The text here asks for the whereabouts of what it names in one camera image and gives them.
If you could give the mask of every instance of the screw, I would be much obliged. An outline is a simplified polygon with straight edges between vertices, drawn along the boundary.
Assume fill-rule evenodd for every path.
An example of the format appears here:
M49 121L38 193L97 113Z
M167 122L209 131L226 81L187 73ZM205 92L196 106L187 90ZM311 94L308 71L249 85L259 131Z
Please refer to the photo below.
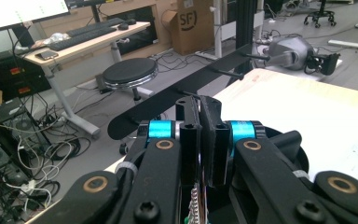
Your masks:
M296 210L302 217L313 223L323 223L325 221L324 213L319 206L311 200L299 203Z
M133 214L139 223L152 223L158 219L159 207L155 202L145 201L138 204Z
M101 179L94 179L91 182L89 182L89 187L91 189L96 189L98 187L100 187L103 184L103 180Z

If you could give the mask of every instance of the white desk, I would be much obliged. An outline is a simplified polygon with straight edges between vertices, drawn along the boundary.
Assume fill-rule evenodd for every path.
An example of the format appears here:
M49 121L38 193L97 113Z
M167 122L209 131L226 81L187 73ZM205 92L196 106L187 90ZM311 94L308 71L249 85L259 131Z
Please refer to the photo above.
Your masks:
M222 120L299 131L311 181L327 170L358 179L358 91L255 69L214 98L223 104Z
M121 60L121 57L117 48L116 41L119 40L120 38L142 31L149 25L150 25L149 22L137 22L136 24L131 25L129 30L126 31L117 30L111 34L103 35L94 38L90 41L73 46L71 48L57 51L59 53L59 56L51 60L43 61L35 57L37 53L44 51L46 49L37 50L32 54L27 55L24 59L31 63L38 64L42 67L45 76L48 79L48 83L56 93L57 98L60 100L63 109L65 110L65 112L62 113L62 115L65 116L68 120L73 122L78 127L85 130L87 133L91 134L92 136L95 136L100 132L100 129L74 113L71 106L69 106L64 94L62 93L62 89L60 88L57 81L55 80L54 76L59 75L60 72L54 72L53 69L59 63L69 62L75 58L81 57L82 55L88 54L98 49L108 47L110 45L112 45L114 49L113 50L114 60L115 62L118 62Z

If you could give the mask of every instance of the computer monitor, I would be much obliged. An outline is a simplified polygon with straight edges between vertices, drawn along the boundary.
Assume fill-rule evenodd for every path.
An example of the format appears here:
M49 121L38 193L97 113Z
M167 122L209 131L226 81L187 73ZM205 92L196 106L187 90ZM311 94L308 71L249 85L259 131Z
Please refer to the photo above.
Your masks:
M0 1L0 31L65 14L69 14L69 9L64 0Z

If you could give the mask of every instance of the office chair base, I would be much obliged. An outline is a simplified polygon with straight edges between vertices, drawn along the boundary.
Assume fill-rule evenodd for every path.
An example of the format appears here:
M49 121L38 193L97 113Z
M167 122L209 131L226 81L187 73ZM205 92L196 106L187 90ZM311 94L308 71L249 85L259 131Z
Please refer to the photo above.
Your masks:
M312 18L312 21L315 21L315 28L321 27L321 24L319 23L320 18L328 18L328 21L330 21L331 26L336 26L337 22L334 21L334 12L333 11L324 11L324 12L312 12L308 14L308 16L304 20L304 24L308 25L310 24L308 22L308 18Z

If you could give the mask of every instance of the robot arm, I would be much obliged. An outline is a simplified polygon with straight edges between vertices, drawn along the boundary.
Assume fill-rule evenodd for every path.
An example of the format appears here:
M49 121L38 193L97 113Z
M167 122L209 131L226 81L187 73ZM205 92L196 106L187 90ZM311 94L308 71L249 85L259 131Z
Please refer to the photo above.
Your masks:
M339 54L319 55L302 37L275 37L263 50L269 60L255 60L257 67L282 66L291 70L304 70L329 76L336 69Z
M358 223L358 180L329 171L311 183L298 132L222 121L221 106L188 96L177 120L142 122L115 174L80 177L34 223L206 224L228 203L239 223Z

